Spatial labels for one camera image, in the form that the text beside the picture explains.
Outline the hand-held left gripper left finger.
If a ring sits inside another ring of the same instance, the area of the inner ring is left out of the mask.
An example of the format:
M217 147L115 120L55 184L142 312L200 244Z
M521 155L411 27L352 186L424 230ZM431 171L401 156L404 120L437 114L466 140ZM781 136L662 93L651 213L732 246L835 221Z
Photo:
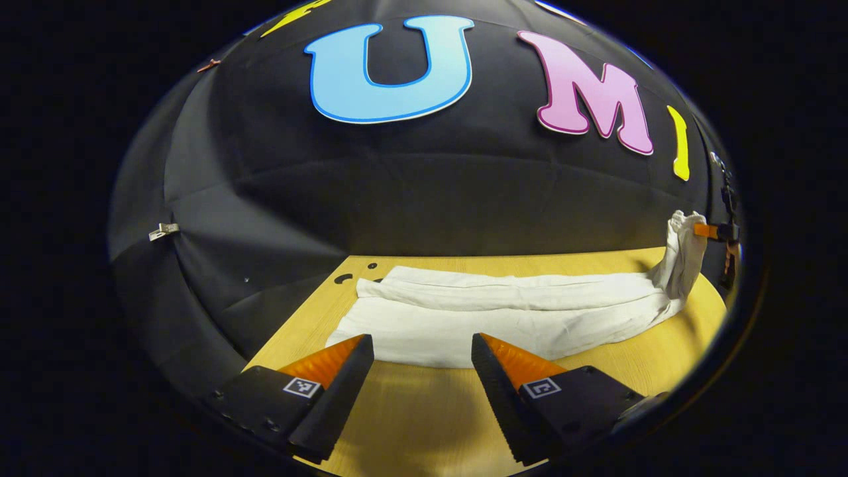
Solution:
M203 396L213 415L282 455L328 460L374 362L361 333L279 369L251 366Z

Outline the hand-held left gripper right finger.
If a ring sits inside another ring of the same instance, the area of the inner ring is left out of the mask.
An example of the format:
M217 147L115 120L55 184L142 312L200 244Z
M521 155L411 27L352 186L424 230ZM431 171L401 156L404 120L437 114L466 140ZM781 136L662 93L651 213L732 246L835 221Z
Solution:
M515 461L562 462L605 447L647 410L647 397L595 366L567 370L475 333L470 356Z

